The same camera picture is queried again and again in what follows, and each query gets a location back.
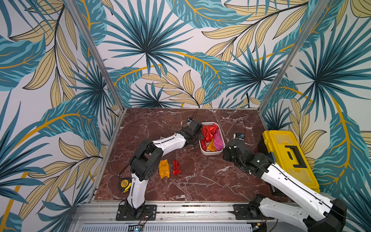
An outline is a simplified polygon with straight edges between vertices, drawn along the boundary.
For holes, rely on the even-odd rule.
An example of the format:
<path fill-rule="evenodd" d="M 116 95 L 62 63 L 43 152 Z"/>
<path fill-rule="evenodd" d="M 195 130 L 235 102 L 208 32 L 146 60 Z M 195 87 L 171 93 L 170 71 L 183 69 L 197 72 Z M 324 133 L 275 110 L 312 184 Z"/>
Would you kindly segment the narrow red tea bag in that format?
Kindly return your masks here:
<path fill-rule="evenodd" d="M 176 160 L 173 160 L 173 164 L 173 175 L 176 176 L 181 174 L 180 163 Z"/>

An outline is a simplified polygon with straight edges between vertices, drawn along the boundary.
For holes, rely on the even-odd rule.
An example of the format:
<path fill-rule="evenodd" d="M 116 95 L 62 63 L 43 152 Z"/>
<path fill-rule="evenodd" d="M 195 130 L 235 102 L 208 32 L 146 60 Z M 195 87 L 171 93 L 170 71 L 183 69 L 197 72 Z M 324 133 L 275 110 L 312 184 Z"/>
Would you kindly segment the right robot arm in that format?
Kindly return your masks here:
<path fill-rule="evenodd" d="M 253 154 L 244 140 L 230 141 L 223 150 L 223 159 L 271 184 L 297 204 L 291 206 L 258 195 L 247 205 L 234 205 L 237 219 L 275 218 L 307 232 L 341 232 L 345 227 L 347 205 L 342 200 L 331 200 L 305 186 L 269 156 Z"/>

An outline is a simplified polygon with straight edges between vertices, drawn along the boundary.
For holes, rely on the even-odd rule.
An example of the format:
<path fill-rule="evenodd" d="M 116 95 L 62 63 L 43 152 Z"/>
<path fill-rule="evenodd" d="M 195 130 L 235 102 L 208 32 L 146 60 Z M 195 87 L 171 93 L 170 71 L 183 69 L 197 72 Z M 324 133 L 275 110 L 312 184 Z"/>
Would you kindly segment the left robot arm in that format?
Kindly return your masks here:
<path fill-rule="evenodd" d="M 155 141 L 145 139 L 138 145 L 129 161 L 132 186 L 127 202 L 131 208 L 137 210 L 144 205 L 148 181 L 157 171 L 161 158 L 202 140 L 202 128 L 202 123 L 191 120 L 185 128 L 169 137 Z"/>

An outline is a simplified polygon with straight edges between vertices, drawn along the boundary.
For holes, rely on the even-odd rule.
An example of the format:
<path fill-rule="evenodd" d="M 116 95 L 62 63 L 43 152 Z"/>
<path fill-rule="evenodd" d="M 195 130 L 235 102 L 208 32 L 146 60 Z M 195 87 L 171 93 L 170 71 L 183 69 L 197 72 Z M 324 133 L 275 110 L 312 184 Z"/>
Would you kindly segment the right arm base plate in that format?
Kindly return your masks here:
<path fill-rule="evenodd" d="M 264 216 L 258 206 L 253 204 L 235 204 L 233 205 L 233 214 L 236 220 L 262 220 L 269 219 Z"/>

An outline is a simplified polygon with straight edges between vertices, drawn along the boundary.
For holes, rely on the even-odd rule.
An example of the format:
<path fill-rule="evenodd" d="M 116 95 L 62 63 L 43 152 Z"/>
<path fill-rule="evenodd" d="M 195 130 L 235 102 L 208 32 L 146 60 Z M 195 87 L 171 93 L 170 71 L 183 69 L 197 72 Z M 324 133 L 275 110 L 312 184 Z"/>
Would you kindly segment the pink tea bag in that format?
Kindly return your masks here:
<path fill-rule="evenodd" d="M 214 147 L 216 151 L 222 151 L 224 149 L 224 141 L 223 141 L 220 131 L 215 132 Z"/>

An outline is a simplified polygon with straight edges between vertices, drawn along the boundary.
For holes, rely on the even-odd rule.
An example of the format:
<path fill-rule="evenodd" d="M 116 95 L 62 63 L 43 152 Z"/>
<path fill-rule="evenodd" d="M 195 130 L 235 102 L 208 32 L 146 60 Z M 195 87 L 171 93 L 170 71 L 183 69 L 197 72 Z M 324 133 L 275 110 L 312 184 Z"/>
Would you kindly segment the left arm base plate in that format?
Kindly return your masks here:
<path fill-rule="evenodd" d="M 154 221 L 157 215 L 157 205 L 143 205 L 134 209 L 131 205 L 120 205 L 116 221 Z"/>

